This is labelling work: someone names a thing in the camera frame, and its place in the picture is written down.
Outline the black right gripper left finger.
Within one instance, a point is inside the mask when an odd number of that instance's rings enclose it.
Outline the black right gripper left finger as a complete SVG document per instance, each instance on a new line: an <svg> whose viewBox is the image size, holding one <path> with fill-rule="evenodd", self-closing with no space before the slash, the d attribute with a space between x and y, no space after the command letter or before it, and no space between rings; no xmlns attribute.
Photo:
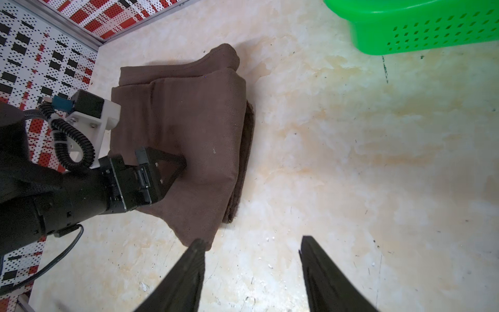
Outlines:
<svg viewBox="0 0 499 312"><path fill-rule="evenodd" d="M196 239L137 311L197 311L205 275L206 243Z"/></svg>

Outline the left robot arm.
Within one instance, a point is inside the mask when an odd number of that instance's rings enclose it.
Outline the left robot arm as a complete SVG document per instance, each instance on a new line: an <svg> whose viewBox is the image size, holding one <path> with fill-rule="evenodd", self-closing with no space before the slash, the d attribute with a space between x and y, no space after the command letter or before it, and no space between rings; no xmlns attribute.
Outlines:
<svg viewBox="0 0 499 312"><path fill-rule="evenodd" d="M99 167L60 173L29 159L25 114L1 104L1 254L65 231L100 214L133 211L161 201L187 166L183 156L136 151L138 164L102 157Z"/></svg>

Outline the brown trousers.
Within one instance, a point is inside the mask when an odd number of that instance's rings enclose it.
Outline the brown trousers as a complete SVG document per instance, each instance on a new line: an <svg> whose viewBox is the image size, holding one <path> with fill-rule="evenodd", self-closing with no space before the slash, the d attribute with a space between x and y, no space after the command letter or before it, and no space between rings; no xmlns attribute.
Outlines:
<svg viewBox="0 0 499 312"><path fill-rule="evenodd" d="M137 149L149 147L186 159L166 196L142 209L184 245L211 246L239 206L255 128L239 64L236 50L222 44L186 64L123 67L111 93L121 107L111 155L136 165Z"/></svg>

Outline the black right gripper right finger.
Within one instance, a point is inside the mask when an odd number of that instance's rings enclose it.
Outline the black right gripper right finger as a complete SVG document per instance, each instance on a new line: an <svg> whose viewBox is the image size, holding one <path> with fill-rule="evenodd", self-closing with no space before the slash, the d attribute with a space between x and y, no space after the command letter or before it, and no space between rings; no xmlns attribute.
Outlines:
<svg viewBox="0 0 499 312"><path fill-rule="evenodd" d="M375 311L312 236L299 251L311 311Z"/></svg>

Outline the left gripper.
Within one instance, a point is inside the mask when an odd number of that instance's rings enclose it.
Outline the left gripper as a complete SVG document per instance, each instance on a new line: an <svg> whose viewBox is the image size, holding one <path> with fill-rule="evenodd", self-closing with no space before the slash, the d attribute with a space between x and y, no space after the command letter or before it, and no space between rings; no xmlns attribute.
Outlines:
<svg viewBox="0 0 499 312"><path fill-rule="evenodd" d="M120 155L99 159L107 192L103 214L127 213L161 201L187 167L183 156L155 148L139 148L135 155L138 166L126 165Z"/></svg>

